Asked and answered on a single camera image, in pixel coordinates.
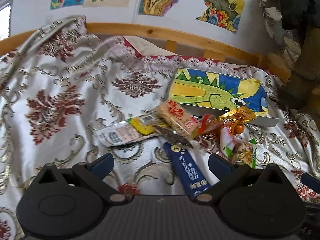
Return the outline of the white green orange snack pack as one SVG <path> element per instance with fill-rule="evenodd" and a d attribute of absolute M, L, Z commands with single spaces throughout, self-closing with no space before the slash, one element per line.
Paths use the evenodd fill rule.
<path fill-rule="evenodd" d="M 235 140 L 228 129 L 223 127 L 220 130 L 220 151 L 225 155 L 226 158 L 231 159 L 233 156 L 233 149 L 235 147 Z"/>

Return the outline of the blue snack stick pack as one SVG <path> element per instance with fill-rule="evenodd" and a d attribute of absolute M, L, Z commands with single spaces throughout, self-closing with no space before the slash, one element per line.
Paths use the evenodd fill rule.
<path fill-rule="evenodd" d="M 168 142 L 163 144 L 163 150 L 169 157 L 172 168 L 180 179 L 185 194 L 190 198 L 195 198 L 211 187 L 188 150 Z"/>

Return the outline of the white pink barcode snack pack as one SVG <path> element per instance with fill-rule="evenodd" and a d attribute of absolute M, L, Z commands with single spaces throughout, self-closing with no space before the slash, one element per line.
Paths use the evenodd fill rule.
<path fill-rule="evenodd" d="M 125 121 L 99 129 L 95 134 L 99 141 L 106 147 L 132 144 L 159 136 L 159 133 L 142 135 L 132 125 Z"/>

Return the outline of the gold foil snack bag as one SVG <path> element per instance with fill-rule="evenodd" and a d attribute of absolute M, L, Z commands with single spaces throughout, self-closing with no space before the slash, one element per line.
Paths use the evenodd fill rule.
<path fill-rule="evenodd" d="M 218 117 L 206 114 L 201 120 L 198 134 L 203 135 L 223 127 L 228 127 L 233 133 L 236 125 L 251 122 L 256 118 L 255 113 L 246 106 L 235 108 Z"/>

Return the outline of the yellow snack packet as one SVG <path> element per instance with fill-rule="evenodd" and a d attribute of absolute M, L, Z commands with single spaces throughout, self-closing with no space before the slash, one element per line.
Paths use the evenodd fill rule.
<path fill-rule="evenodd" d="M 163 119 L 153 115 L 142 115 L 135 118 L 129 118 L 127 119 L 127 123 L 129 123 L 142 135 L 150 135 L 152 133 L 156 133 L 156 125 L 163 128 L 169 127 L 169 125 Z"/>

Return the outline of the rice cracker snack pack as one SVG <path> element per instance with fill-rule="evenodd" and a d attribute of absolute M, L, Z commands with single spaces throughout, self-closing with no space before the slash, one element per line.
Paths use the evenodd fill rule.
<path fill-rule="evenodd" d="M 174 100 L 167 100 L 158 105 L 155 110 L 162 119 L 174 130 L 188 140 L 197 136 L 199 121 Z"/>

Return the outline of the dark foil snack packet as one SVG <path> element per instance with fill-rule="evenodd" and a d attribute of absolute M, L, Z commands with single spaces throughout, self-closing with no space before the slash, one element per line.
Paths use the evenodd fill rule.
<path fill-rule="evenodd" d="M 183 148 L 193 148 L 192 144 L 185 137 L 173 132 L 168 128 L 154 125 L 157 132 L 166 137 L 167 141 L 173 145 L 179 145 Z"/>

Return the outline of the nut bar snack pack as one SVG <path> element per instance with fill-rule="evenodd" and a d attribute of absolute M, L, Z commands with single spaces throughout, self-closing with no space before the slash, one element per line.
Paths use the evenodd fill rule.
<path fill-rule="evenodd" d="M 256 168 L 256 145 L 250 142 L 237 143 L 231 162 L 245 163 L 251 168 Z"/>

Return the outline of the small orange fruit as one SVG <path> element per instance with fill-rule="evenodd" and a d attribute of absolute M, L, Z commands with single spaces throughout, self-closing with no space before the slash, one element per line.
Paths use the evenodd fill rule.
<path fill-rule="evenodd" d="M 235 126 L 235 128 L 234 128 L 234 133 L 235 133 L 235 134 L 241 134 L 241 133 L 244 132 L 244 130 L 245 130 L 244 124 L 238 123 L 238 124 Z"/>

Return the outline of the grey tray with drawing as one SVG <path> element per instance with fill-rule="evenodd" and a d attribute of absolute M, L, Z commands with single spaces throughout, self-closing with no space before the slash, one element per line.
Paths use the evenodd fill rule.
<path fill-rule="evenodd" d="M 167 99 L 178 102 L 192 115 L 220 116 L 245 106 L 257 116 L 251 121 L 253 125 L 275 127 L 279 121 L 263 85 L 254 78 L 178 68 L 167 88 Z"/>

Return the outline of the floral satin bed cover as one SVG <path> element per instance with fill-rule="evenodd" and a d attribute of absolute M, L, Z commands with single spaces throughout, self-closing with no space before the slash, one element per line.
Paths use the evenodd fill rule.
<path fill-rule="evenodd" d="M 274 104 L 275 127 L 244 124 L 236 144 L 252 138 L 292 166 L 251 168 L 213 203 L 183 189 L 159 136 L 106 147 L 95 132 L 142 115 L 167 99 L 178 68 L 257 79 Z M 123 36 L 101 40 L 77 24 L 28 39 L 1 55 L 1 239 L 319 239 L 319 130 L 312 118 L 280 105 L 281 82 L 255 67 L 188 56 L 142 56 Z M 211 186 L 208 160 L 220 130 L 189 140 L 188 150 Z M 72 173 L 112 154 L 103 180 L 125 195 L 109 203 Z"/>

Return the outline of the patterned grey cloth hanging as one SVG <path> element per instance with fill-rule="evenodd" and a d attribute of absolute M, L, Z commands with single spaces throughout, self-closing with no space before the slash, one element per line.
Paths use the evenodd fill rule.
<path fill-rule="evenodd" d="M 276 58 L 280 59 L 289 70 L 293 70 L 294 64 L 301 54 L 297 32 L 285 30 L 282 27 L 280 0 L 258 0 L 258 2 L 269 37 L 277 44 Z"/>

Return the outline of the black garment hanging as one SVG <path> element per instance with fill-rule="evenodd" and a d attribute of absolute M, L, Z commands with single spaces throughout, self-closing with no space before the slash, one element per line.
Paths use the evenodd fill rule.
<path fill-rule="evenodd" d="M 280 12 L 286 30 L 319 28 L 319 0 L 280 0 Z"/>

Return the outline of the landscape drawing on wall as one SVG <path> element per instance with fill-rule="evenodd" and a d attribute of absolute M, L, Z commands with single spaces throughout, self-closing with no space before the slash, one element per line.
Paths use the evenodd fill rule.
<path fill-rule="evenodd" d="M 196 19 L 237 32 L 245 0 L 204 0 L 203 14 Z"/>

